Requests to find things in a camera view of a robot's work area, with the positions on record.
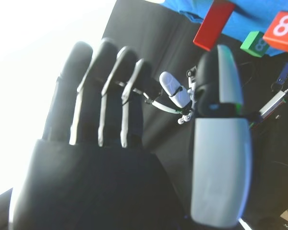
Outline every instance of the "black finger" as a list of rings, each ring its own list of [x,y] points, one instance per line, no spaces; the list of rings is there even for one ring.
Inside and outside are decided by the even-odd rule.
[[[98,143],[101,90],[116,62],[117,53],[118,49],[109,39],[103,39],[98,51],[94,53],[90,69],[79,87],[81,105],[75,115],[79,117],[78,125],[73,124],[72,128],[74,132],[74,127],[77,127],[77,143]]]
[[[113,70],[101,91],[99,146],[121,145],[121,95],[123,87],[120,85],[125,85],[131,77],[136,60],[136,54],[130,48],[124,47],[119,52]]]
[[[139,60],[122,93],[120,141],[123,148],[139,148],[142,146],[143,111],[141,96],[147,88],[151,72],[151,65],[143,59]]]
[[[84,42],[73,47],[57,79],[43,132],[44,140],[69,142],[77,88],[92,59],[93,49]]]

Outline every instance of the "blue tag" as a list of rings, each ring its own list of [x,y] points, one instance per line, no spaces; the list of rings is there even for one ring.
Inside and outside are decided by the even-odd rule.
[[[288,76],[288,62],[286,62],[283,70],[281,71],[278,79],[276,80],[276,84],[279,84],[279,85],[282,85],[285,83],[286,79],[287,79],[287,76]]]

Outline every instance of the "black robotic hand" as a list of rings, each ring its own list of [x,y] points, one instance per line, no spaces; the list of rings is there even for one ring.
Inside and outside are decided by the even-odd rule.
[[[134,91],[144,90],[150,66],[109,40],[91,61],[92,53],[77,43],[58,77],[43,137],[14,187],[10,229],[180,229],[184,213],[171,182],[141,143]]]

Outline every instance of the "red block with number 8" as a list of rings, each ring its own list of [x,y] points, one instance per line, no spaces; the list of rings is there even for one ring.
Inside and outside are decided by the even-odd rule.
[[[288,52],[288,12],[281,11],[277,14],[263,39],[270,46]]]

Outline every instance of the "blue object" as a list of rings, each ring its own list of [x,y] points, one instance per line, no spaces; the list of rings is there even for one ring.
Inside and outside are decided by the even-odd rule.
[[[288,62],[286,62],[283,70],[281,71],[278,79],[276,80],[276,84],[282,85],[285,83],[286,79],[288,77]]]
[[[288,11],[288,0],[231,0],[236,9],[226,23],[222,33],[244,41],[250,31],[266,32],[277,13]],[[184,14],[193,23],[202,23],[213,0],[166,0],[161,5]],[[270,47],[266,54],[283,53]]]

